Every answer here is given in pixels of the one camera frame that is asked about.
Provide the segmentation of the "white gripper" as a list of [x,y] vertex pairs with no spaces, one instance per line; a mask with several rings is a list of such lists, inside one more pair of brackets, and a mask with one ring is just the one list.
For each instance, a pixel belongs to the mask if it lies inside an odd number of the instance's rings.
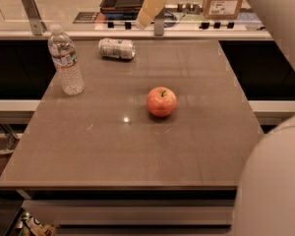
[[164,8],[166,0],[144,0],[142,8],[136,19],[136,26],[144,30],[155,16]]

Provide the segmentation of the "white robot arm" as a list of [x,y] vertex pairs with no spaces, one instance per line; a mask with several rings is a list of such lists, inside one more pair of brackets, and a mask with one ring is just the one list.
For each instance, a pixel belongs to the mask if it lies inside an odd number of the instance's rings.
[[[247,0],[295,71],[295,0]],[[295,116],[264,136],[243,168],[232,236],[295,236]]]

